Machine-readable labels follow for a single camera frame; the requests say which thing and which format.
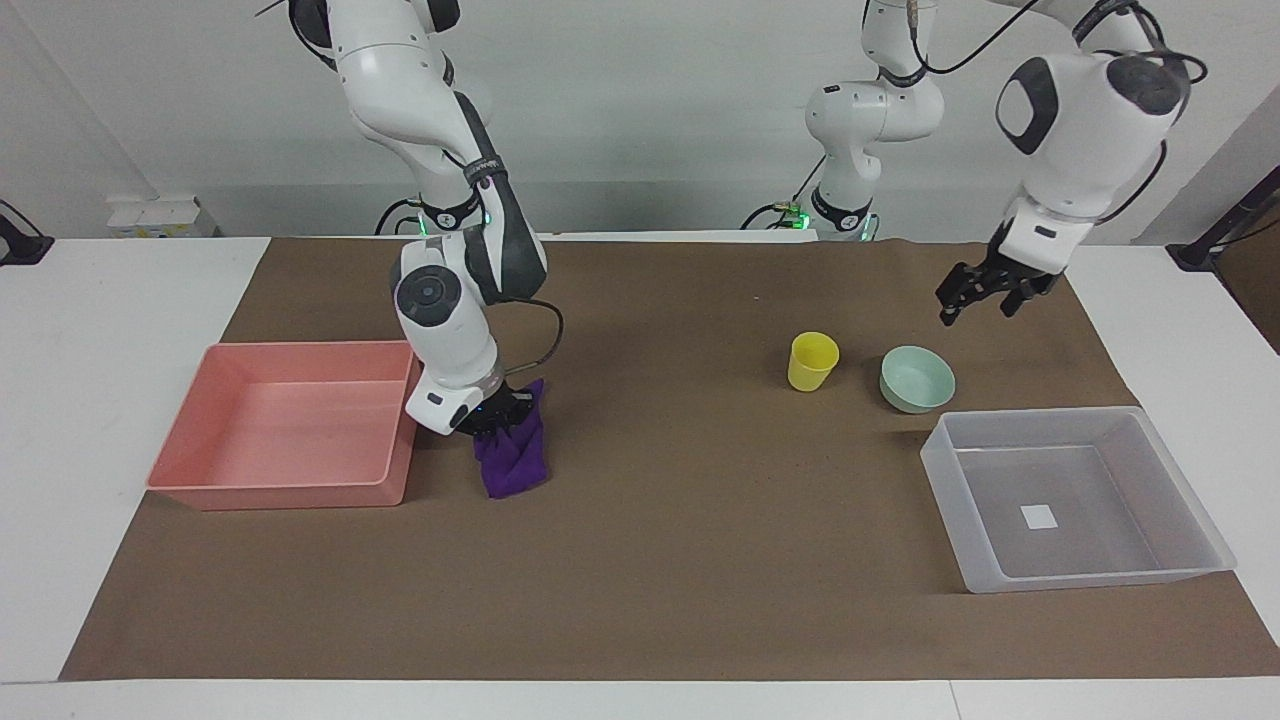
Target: clear plastic bin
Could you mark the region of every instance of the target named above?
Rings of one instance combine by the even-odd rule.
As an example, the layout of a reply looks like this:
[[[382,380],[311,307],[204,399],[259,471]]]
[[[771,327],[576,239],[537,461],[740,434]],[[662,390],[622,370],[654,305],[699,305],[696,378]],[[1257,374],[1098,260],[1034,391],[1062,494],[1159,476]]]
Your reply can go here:
[[[1235,568],[1140,407],[947,413],[920,459],[972,592]]]

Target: pink plastic bin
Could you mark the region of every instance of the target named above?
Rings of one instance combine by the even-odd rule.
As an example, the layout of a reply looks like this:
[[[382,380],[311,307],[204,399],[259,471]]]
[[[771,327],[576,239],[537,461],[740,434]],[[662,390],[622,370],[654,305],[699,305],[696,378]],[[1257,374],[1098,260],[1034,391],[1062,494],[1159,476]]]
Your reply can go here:
[[[147,487],[200,510],[397,505],[419,372],[407,342],[215,345]]]

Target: white table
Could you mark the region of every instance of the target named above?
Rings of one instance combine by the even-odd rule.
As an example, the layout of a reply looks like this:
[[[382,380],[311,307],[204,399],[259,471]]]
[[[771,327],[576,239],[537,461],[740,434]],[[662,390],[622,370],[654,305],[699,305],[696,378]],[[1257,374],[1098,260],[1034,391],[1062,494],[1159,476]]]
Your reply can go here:
[[[810,236],[548,240],[598,238]],[[266,242],[61,241],[36,268],[0,269],[0,719],[1280,716],[1280,678],[52,684],[200,354],[220,337]],[[1280,637],[1280,357],[1212,277],[1178,272],[1161,249],[1083,247],[1069,275]]]

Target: yellow cup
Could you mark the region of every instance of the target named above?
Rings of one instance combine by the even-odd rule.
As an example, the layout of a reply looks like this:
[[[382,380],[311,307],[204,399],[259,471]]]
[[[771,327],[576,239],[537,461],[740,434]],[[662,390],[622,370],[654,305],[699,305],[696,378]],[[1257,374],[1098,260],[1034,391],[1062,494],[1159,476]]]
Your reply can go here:
[[[822,333],[800,333],[791,341],[787,382],[800,392],[813,392],[840,363],[840,346]]]

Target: black cable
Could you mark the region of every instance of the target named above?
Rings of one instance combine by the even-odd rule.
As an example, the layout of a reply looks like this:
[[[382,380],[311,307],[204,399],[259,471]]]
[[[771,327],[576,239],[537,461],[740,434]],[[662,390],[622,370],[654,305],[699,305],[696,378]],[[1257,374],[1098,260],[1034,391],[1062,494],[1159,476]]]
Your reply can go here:
[[[1138,200],[1138,197],[1140,197],[1143,192],[1147,192],[1147,188],[1151,187],[1152,181],[1155,181],[1156,176],[1160,174],[1160,169],[1165,167],[1165,160],[1167,158],[1169,158],[1169,142],[1161,140],[1160,141],[1160,158],[1156,159],[1156,164],[1151,168],[1151,174],[1147,176],[1147,179],[1142,181],[1142,184],[1139,184],[1138,190],[1135,190],[1133,192],[1133,195],[1129,196],[1129,200],[1124,201],[1124,205],[1121,205],[1120,208],[1117,208],[1110,215],[1107,215],[1107,217],[1102,218],[1101,220],[1098,220],[1097,223],[1094,223],[1094,225],[1105,225],[1105,224],[1110,223],[1111,220],[1119,218],[1121,213],[1124,213],[1125,210],[1128,210],[1129,206],[1133,205],[1134,201]]]
[[[822,155],[822,159],[820,159],[820,160],[818,160],[818,164],[817,164],[817,165],[814,165],[812,170],[809,170],[809,177],[806,177],[806,178],[804,179],[804,182],[803,182],[803,183],[800,183],[800,190],[797,190],[797,191],[796,191],[796,193],[791,196],[791,201],[792,201],[792,202],[795,202],[796,200],[799,200],[799,199],[800,199],[800,193],[803,193],[803,192],[804,192],[804,188],[809,187],[809,181],[812,181],[812,179],[813,179],[813,176],[818,174],[818,169],[819,169],[819,168],[822,168],[822,164],[823,164],[823,163],[826,163],[826,161],[827,161],[827,155],[826,155],[826,154],[823,154],[823,155]]]
[[[274,3],[271,3],[270,5],[268,5],[266,8],[262,8],[261,10],[259,10],[259,12],[253,13],[253,17],[255,17],[255,18],[260,18],[260,17],[262,17],[262,14],[265,14],[265,13],[266,13],[268,10],[270,10],[270,9],[275,8],[275,6],[276,6],[276,5],[279,5],[280,3],[284,3],[284,0],[275,0]]]
[[[977,58],[978,55],[982,55],[988,47],[991,47],[993,42],[1000,40],[1000,36],[1005,35],[1005,32],[1007,32],[1009,28],[1014,27],[1014,23],[1021,19],[1021,17],[1025,15],[1027,13],[1032,12],[1032,8],[1034,8],[1039,1],[1041,0],[1028,0],[1028,3],[1023,5],[1016,13],[1014,13],[1014,17],[1009,18],[1005,22],[1005,24],[1000,26],[1000,29],[997,29],[991,37],[988,37],[986,42],[979,45],[978,49],[970,53],[968,58],[960,60],[959,63],[951,65],[950,68],[934,68],[933,65],[929,64],[928,59],[925,59],[924,55],[920,53],[920,42],[919,37],[916,37],[916,29],[911,28],[911,49],[915,50],[915,59],[920,61],[922,68],[936,76],[951,74],[959,70],[960,68],[968,65],[969,63],[972,63],[974,58]]]
[[[457,158],[454,158],[452,152],[449,152],[448,150],[443,150],[443,152],[444,152],[444,156],[448,158],[451,163],[453,163],[454,165],[458,167],[460,170],[467,169],[467,167],[463,165],[461,160],[458,160]]]
[[[31,229],[36,233],[36,237],[46,237],[45,233],[40,232],[40,228],[36,227],[36,223],[31,222],[31,218],[28,218],[27,215],[23,215],[22,210],[14,208],[8,200],[0,200],[0,205],[4,205],[14,215],[18,215],[22,219],[22,222],[24,222],[28,225],[31,225]]]
[[[392,213],[399,210],[401,208],[416,206],[413,200],[406,197],[404,200],[397,200],[392,202],[387,210],[383,211],[383,217],[378,219],[378,227],[374,228],[374,234],[383,234],[383,228],[387,227],[387,220],[392,218]]]
[[[548,360],[550,360],[552,356],[556,355],[556,351],[559,350],[561,341],[564,340],[564,313],[561,313],[559,307],[552,305],[550,302],[547,302],[545,300],[536,300],[536,299],[532,299],[532,297],[527,297],[527,299],[525,299],[525,297],[500,297],[499,301],[500,302],[518,302],[521,305],[532,305],[535,307],[545,307],[547,310],[550,310],[552,313],[556,313],[556,341],[552,342],[552,348],[548,350],[545,355],[543,355],[538,360],[534,360],[532,363],[525,363],[524,365],[516,365],[515,368],[508,369],[507,374],[508,375],[515,375],[516,373],[524,373],[525,370],[532,370],[534,368],[536,368],[539,365],[543,365]]]
[[[1138,13],[1139,17],[1142,17],[1148,23],[1151,23],[1151,29],[1153,29],[1156,32],[1156,40],[1158,40],[1160,44],[1164,45],[1165,44],[1165,28],[1160,27],[1160,20],[1156,19],[1156,15],[1151,14],[1151,10],[1143,8],[1142,5],[1137,5],[1135,4],[1133,6],[1133,9],[1134,9],[1135,13]]]
[[[1234,245],[1236,242],[1240,242],[1242,240],[1249,240],[1251,237],[1260,236],[1260,234],[1267,232],[1268,229],[1271,229],[1271,228],[1274,228],[1276,225],[1280,225],[1280,218],[1276,218],[1276,219],[1271,220],[1270,223],[1262,225],[1261,228],[1258,228],[1256,231],[1249,231],[1249,232],[1242,234],[1240,237],[1233,237],[1231,240],[1220,242],[1220,243],[1215,245],[1213,247],[1226,247],[1228,245]]]
[[[762,206],[756,208],[755,211],[751,213],[750,215],[748,215],[746,220],[742,222],[742,227],[740,227],[737,229],[745,231],[746,228],[751,227],[751,223],[754,223],[756,218],[759,218],[760,215],[768,213],[769,210],[773,210],[773,204],[772,202],[768,204],[768,205],[762,205]]]
[[[1199,68],[1201,74],[1198,77],[1194,77],[1194,78],[1189,79],[1189,82],[1192,85],[1196,85],[1196,83],[1199,83],[1199,82],[1204,82],[1204,78],[1208,77],[1208,64],[1206,64],[1204,60],[1201,60],[1196,55],[1188,55],[1187,53],[1179,53],[1176,50],[1170,50],[1167,47],[1161,47],[1158,50],[1148,50],[1147,53],[1138,53],[1138,56],[1139,58],[1156,58],[1158,60],[1181,60],[1181,61],[1190,63],[1190,64],[1196,65],[1197,68]]]

